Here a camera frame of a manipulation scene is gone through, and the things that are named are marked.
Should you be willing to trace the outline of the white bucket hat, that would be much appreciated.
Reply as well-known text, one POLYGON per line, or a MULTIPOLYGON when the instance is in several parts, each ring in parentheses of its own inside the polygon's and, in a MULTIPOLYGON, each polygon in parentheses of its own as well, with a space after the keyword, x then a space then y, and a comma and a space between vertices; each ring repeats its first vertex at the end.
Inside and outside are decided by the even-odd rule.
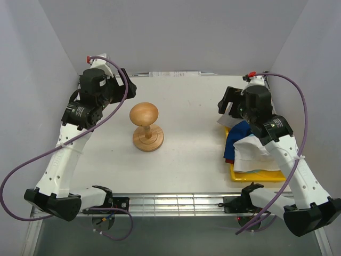
POLYGON ((236 172, 258 170, 279 171, 274 158, 253 134, 238 140, 234 144, 234 167, 236 172))

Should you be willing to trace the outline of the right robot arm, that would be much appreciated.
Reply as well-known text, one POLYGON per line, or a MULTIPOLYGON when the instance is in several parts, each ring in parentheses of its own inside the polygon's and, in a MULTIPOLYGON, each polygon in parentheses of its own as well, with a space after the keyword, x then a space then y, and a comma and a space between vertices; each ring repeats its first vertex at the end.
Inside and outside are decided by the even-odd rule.
POLYGON ((261 184, 251 184, 238 198, 241 207, 247 212, 258 207, 269 211, 282 218, 298 237, 331 224, 340 215, 340 198, 332 198, 313 175, 299 153, 287 120, 273 113, 269 90, 262 85, 244 90, 229 86, 218 103, 218 112, 225 113, 229 103, 232 105, 229 115, 250 125, 252 134, 274 158, 294 197, 286 198, 261 184))

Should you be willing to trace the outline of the teal bucket hat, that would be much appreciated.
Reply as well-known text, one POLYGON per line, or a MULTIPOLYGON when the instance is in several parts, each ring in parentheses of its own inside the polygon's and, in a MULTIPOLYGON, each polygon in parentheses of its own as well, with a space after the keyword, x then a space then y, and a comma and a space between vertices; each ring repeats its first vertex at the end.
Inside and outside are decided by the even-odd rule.
POLYGON ((268 172, 269 171, 267 171, 267 170, 256 169, 256 170, 247 171, 246 173, 268 173, 268 172))

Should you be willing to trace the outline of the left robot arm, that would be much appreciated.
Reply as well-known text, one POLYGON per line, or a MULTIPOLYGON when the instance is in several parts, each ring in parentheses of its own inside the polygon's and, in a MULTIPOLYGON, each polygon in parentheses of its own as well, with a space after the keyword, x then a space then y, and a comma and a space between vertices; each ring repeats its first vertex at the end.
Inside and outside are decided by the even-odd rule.
POLYGON ((120 78, 127 85, 119 85, 116 78, 104 70, 90 68, 79 78, 79 89, 70 97, 61 119, 60 135, 47 169, 33 189, 27 189, 24 199, 39 210, 72 221, 82 210, 92 207, 101 213, 113 207, 112 191, 93 185, 82 190, 71 190, 70 184, 83 149, 103 117, 103 110, 113 103, 136 95, 125 69, 120 78))

